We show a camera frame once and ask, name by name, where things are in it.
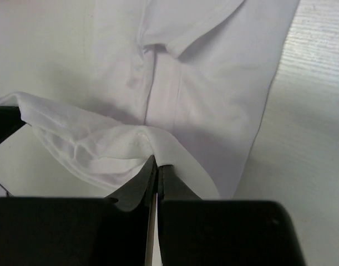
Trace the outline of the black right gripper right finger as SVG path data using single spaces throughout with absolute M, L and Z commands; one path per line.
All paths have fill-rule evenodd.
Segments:
M 159 201 L 201 200 L 201 198 L 176 175 L 173 165 L 159 167 L 158 199 Z

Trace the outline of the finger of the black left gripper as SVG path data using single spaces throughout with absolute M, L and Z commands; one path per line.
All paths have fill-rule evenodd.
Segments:
M 0 106 L 0 144 L 25 124 L 19 107 Z

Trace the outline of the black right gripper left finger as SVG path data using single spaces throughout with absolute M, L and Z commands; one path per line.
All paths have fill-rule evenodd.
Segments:
M 150 206 L 151 197 L 155 186 L 157 164 L 154 155 L 151 155 L 141 170 L 127 183 L 115 192 L 106 196 L 106 200 L 114 204 L 122 212 L 131 212 L 144 201 L 145 206 Z

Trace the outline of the white t shirt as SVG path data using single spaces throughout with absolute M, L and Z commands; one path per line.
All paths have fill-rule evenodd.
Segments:
M 92 66 L 44 72 L 69 96 L 0 96 L 52 155 L 32 194 L 114 192 L 154 156 L 202 198 L 235 192 L 298 1 L 95 1 Z

